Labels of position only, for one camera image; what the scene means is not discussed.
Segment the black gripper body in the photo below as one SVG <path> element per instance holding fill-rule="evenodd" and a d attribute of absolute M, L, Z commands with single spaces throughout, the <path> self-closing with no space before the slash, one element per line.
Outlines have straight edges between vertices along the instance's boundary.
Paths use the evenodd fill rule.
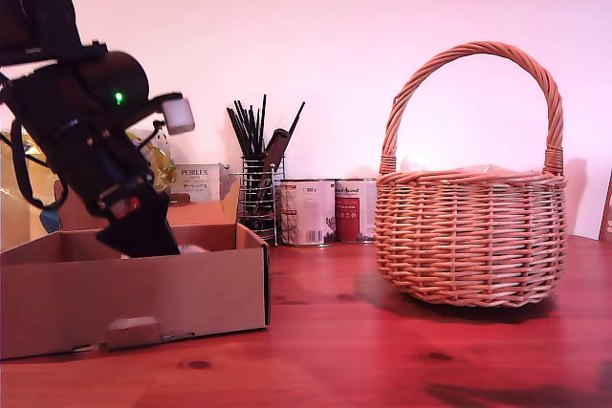
<path fill-rule="evenodd" d="M 60 208 L 69 191 L 90 213 L 131 213 L 159 205 L 148 161 L 104 114 L 47 115 L 45 156 L 62 186 L 48 209 Z"/>

